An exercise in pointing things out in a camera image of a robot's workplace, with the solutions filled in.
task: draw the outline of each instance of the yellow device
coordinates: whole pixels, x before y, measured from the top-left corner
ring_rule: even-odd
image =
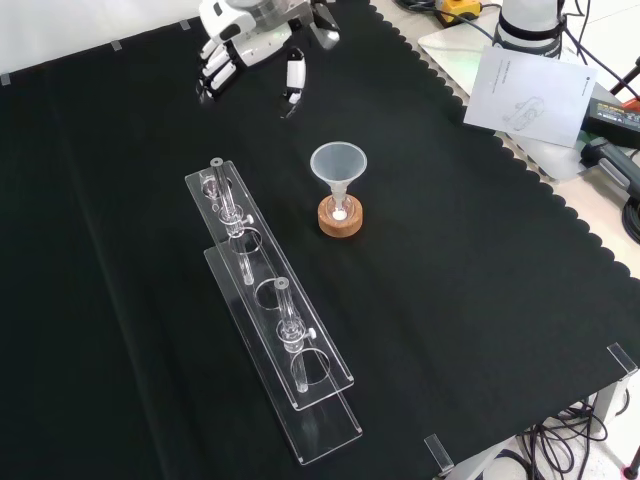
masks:
[[[467,20],[475,20],[480,15],[482,4],[480,0],[436,0],[436,8],[443,12],[460,15]],[[443,15],[440,12],[435,12],[435,15],[445,27],[451,27],[461,23],[457,18]]]

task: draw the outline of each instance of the black cloth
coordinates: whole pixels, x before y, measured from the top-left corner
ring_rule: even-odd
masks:
[[[198,103],[194,21],[0,89],[3,477],[431,478],[425,437],[460,462],[621,378],[608,345],[640,358],[628,270],[461,124],[459,99],[365,2],[331,8],[333,51],[297,38],[308,81],[290,121],[283,58]],[[327,187],[309,167],[334,140],[369,160],[346,240],[319,230]],[[362,438],[307,467],[202,255],[184,176],[214,156],[235,162],[355,377]]]

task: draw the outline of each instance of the table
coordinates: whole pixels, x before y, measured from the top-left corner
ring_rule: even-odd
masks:
[[[406,12],[391,1],[372,0],[371,3],[385,20],[400,31],[400,35],[406,37],[406,41],[420,54],[420,58],[436,69],[447,86],[452,88],[466,105],[469,95],[418,44],[421,37],[442,29],[438,20],[431,15]],[[518,159],[527,163],[528,168],[538,170],[537,165],[527,159],[526,154],[511,139],[501,133],[497,135]],[[578,217],[589,224],[591,232],[602,239],[603,246],[614,253],[617,261],[629,268],[631,276],[640,278],[640,245],[627,235],[620,220],[622,207],[628,199],[625,192],[616,188],[599,168],[593,168],[585,175],[568,182],[553,182],[545,175],[541,175],[541,181],[551,185],[554,192],[565,199],[567,206],[576,210]],[[618,382],[601,392],[596,407],[596,414],[600,418],[612,418],[614,412],[611,406],[620,403],[627,381],[628,379]],[[506,442],[489,448],[459,465],[448,478],[474,479],[495,458],[504,443]]]

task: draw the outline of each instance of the table leg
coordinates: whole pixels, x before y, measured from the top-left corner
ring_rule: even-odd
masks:
[[[630,377],[612,383],[600,390],[596,396],[593,413],[606,425],[616,416],[624,404],[624,391],[627,388]],[[600,424],[594,422],[593,426],[600,429]]]
[[[493,462],[507,443],[511,441],[511,438],[507,438],[504,442],[500,442],[484,452],[460,462],[449,472],[446,480],[476,480],[478,475]]]

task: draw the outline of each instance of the wooden base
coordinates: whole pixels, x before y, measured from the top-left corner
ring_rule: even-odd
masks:
[[[318,205],[318,224],[320,229],[335,238],[350,237],[362,226],[362,204],[357,198],[347,195],[353,203],[354,212],[351,218],[339,221],[327,214],[327,203],[331,199],[331,195],[320,202]]]

